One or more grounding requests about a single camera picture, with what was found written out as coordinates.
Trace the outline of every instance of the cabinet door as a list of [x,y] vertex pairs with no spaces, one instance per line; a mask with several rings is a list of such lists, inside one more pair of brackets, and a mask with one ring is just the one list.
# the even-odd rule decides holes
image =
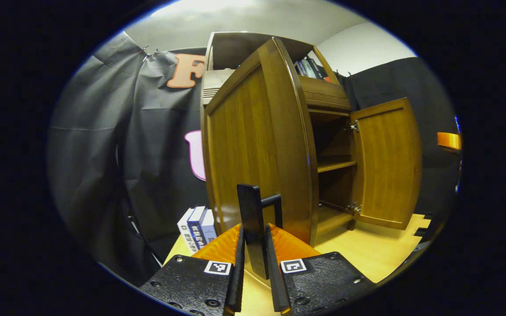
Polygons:
[[[283,228],[313,242],[317,166],[299,78],[272,38],[231,74],[203,110],[203,155],[210,206],[221,232],[241,222],[237,184],[281,194]],[[274,223],[274,208],[265,208]]]
[[357,158],[353,202],[358,220],[404,230],[421,183],[421,142],[407,98],[351,114]]

